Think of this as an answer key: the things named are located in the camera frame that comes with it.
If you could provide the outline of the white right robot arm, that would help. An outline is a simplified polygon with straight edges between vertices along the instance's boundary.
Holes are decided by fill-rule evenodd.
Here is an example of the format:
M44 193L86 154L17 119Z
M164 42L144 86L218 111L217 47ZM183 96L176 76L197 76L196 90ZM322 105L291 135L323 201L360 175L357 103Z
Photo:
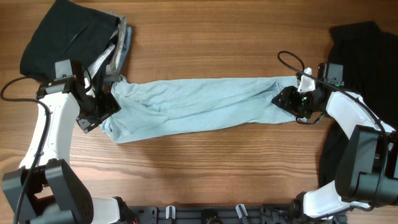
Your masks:
M340 70L341 65L321 64L318 77L296 70L298 86L285 87L272 99L300 124L306 124L314 112L333 118L348 140L333 180L300 193L282 212L291 223L337 223L348 211L397 205L397 131L380 120L359 94L330 80L330 69Z

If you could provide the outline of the light blue t-shirt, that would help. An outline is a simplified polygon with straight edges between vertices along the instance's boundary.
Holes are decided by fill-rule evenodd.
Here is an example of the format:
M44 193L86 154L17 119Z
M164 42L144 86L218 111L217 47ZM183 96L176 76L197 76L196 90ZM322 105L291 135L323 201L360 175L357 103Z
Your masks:
M124 76L111 93L121 109L101 124L112 142L122 144L161 136L212 131L244 123L279 124L295 117L272 103L295 77L202 78L128 83Z

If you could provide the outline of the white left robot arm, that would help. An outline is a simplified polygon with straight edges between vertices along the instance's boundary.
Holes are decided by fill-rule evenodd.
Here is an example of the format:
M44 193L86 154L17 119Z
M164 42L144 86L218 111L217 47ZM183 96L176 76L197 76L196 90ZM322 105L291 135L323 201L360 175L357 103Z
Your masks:
M69 165L76 119L94 115L96 100L87 95L85 77L72 72L39 87L34 135L19 165L5 174L2 191L14 211L14 223L122 223L130 211L119 197L93 198Z

